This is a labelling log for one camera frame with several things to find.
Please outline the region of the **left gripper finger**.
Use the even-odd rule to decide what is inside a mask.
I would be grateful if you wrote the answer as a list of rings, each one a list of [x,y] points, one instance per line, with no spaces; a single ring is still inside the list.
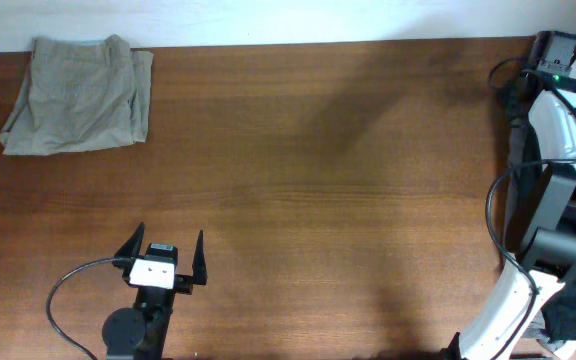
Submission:
[[[193,262],[192,262],[192,278],[193,284],[205,286],[208,280],[207,264],[204,255],[204,233],[199,231]]]
[[[119,269],[128,269],[139,257],[142,240],[145,232],[145,224],[140,222],[134,233],[115,252],[112,264]]]

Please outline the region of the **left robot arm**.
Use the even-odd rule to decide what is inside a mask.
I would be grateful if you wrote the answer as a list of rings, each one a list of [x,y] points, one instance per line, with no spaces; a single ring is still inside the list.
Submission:
[[[108,359],[161,359],[175,297],[207,284],[204,235],[198,235],[190,275],[178,274],[178,248],[151,243],[141,253],[145,225],[117,250],[114,267],[137,290],[134,303],[110,314],[102,327]]]

